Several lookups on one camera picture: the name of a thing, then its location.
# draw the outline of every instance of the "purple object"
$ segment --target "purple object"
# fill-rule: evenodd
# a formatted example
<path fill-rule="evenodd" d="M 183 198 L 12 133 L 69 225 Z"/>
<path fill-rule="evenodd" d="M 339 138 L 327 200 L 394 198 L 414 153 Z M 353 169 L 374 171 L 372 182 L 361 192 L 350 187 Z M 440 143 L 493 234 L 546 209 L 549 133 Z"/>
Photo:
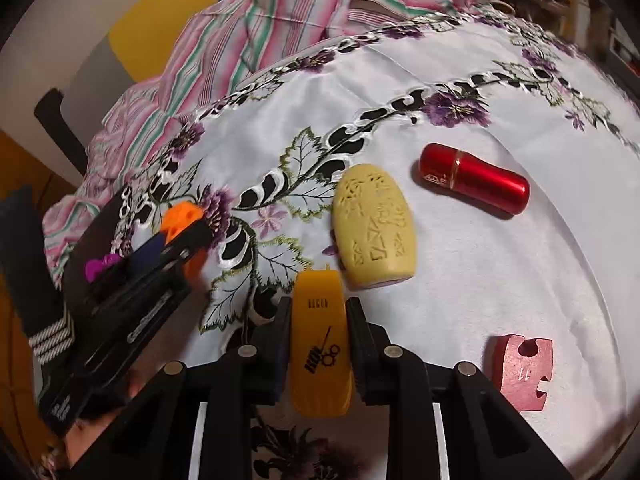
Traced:
<path fill-rule="evenodd" d="M 114 266 L 122 259 L 119 254 L 107 254 L 101 260 L 89 260 L 84 266 L 84 275 L 89 283 L 93 283 L 98 275 L 108 267 Z"/>

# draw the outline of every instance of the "yellow cushion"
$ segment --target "yellow cushion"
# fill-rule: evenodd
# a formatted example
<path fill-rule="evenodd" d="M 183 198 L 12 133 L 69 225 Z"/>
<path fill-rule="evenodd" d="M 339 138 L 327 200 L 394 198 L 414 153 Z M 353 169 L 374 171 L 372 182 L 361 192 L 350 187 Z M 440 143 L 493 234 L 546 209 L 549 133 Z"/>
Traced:
<path fill-rule="evenodd" d="M 111 27 L 111 49 L 134 81 L 160 75 L 187 20 L 216 1 L 140 0 Z"/>

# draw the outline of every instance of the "red wooden block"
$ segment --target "red wooden block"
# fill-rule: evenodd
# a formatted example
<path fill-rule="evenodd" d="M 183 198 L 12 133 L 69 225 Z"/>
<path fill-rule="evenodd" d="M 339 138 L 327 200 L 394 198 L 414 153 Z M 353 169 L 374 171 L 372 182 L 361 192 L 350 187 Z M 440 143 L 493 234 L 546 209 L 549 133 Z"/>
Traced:
<path fill-rule="evenodd" d="M 538 390 L 538 383 L 551 380 L 553 366 L 551 339 L 505 335 L 495 346 L 493 382 L 519 412 L 539 412 L 546 393 Z"/>

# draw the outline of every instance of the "red lipstick tube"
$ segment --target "red lipstick tube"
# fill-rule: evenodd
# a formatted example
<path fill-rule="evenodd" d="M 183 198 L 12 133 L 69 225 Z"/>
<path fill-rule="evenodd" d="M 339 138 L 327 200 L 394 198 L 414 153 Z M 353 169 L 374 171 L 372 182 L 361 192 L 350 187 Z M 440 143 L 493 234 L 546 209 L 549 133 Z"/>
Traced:
<path fill-rule="evenodd" d="M 512 215 L 522 213 L 529 201 L 529 183 L 523 176 L 435 142 L 422 150 L 420 175 Z"/>

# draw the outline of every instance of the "pink striped cloth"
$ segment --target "pink striped cloth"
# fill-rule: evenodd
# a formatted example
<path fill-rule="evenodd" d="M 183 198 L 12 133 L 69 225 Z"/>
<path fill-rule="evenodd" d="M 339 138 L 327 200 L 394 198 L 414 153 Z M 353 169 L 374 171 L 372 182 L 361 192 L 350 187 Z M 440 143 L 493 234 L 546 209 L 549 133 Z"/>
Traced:
<path fill-rule="evenodd" d="M 133 85 L 88 147 L 87 175 L 44 217 L 56 284 L 75 243 L 131 175 L 193 119 L 196 108 L 251 74 L 326 38 L 359 34 L 428 10 L 470 10 L 474 0 L 222 0 L 194 15 L 161 76 Z"/>

